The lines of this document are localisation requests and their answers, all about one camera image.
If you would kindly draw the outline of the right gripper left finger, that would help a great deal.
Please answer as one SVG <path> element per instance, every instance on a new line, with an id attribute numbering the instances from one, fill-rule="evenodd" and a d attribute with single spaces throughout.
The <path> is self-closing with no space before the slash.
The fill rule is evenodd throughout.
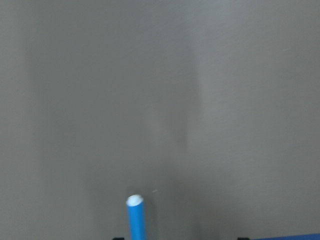
<path id="1" fill-rule="evenodd" d="M 116 237 L 113 237 L 112 240 L 129 240 L 129 238 L 124 236 L 116 236 Z"/>

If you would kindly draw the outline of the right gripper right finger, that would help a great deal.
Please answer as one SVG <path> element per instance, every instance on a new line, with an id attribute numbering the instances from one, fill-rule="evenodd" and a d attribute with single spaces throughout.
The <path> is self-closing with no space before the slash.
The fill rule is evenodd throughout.
<path id="1" fill-rule="evenodd" d="M 248 237 L 238 237 L 237 240 L 251 240 L 251 239 Z"/>

